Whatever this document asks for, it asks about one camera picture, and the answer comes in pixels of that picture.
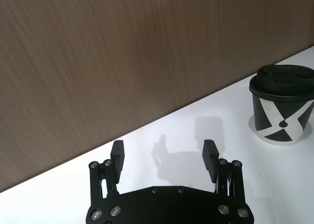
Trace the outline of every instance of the brown wooden surface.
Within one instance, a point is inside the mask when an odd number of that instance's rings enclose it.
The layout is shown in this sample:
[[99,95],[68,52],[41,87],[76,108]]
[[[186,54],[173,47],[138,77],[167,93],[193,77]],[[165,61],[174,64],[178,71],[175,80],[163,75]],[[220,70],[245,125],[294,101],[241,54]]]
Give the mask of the brown wooden surface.
[[0,190],[314,44],[314,0],[0,0]]

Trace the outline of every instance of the screw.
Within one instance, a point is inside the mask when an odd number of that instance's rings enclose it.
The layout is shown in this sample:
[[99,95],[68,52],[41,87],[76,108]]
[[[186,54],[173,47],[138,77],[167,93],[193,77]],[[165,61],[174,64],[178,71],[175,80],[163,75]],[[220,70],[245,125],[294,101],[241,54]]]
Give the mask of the screw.
[[225,160],[225,159],[219,159],[219,162],[220,162],[220,164],[226,164],[226,163],[227,163],[227,160]]
[[249,212],[245,208],[239,208],[237,210],[237,213],[239,214],[240,217],[243,217],[243,218],[249,217]]
[[226,205],[220,205],[218,207],[218,210],[220,211],[221,214],[224,214],[224,215],[229,214],[229,208]]
[[238,160],[234,160],[234,161],[233,161],[233,164],[234,164],[235,166],[237,166],[237,167],[241,166],[241,162],[238,161]]
[[111,160],[110,160],[110,159],[108,159],[108,160],[105,161],[105,165],[106,165],[106,166],[109,166],[110,164],[111,164]]
[[91,167],[91,168],[95,168],[95,167],[97,167],[97,165],[98,165],[97,162],[92,162],[91,165],[90,165],[90,167]]
[[92,213],[91,218],[92,218],[92,220],[97,220],[97,219],[99,219],[101,216],[102,216],[101,211],[96,210],[96,211],[94,211],[94,212]]
[[119,206],[113,206],[110,209],[110,215],[117,216],[121,212],[121,208]]

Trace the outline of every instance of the cup lid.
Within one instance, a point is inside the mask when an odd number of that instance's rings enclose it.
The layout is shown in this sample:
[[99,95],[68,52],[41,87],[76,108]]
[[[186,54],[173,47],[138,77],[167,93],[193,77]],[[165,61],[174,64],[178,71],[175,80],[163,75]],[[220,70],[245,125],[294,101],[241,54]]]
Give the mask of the cup lid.
[[250,80],[250,91],[265,100],[301,102],[314,99],[314,70],[299,65],[266,65]]

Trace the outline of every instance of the black and white cup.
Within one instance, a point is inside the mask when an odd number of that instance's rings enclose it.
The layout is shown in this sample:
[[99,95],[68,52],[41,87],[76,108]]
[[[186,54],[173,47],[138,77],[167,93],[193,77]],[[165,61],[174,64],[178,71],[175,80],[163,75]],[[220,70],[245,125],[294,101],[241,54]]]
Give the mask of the black and white cup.
[[267,65],[250,81],[256,134],[274,145],[298,142],[314,107],[314,70]]

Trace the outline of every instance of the white table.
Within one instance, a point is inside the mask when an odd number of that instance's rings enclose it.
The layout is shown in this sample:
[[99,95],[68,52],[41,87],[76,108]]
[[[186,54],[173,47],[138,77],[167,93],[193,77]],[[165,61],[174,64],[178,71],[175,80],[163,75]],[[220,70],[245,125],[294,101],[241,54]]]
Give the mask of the white table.
[[[314,68],[314,47],[280,64]],[[162,185],[213,192],[201,157],[204,139],[213,139],[221,158],[242,161],[246,202],[256,224],[313,223],[314,116],[297,144],[266,144],[252,131],[250,79],[119,138],[126,154],[119,192]],[[107,143],[1,193],[0,224],[84,224],[88,164],[110,158],[111,147]]]

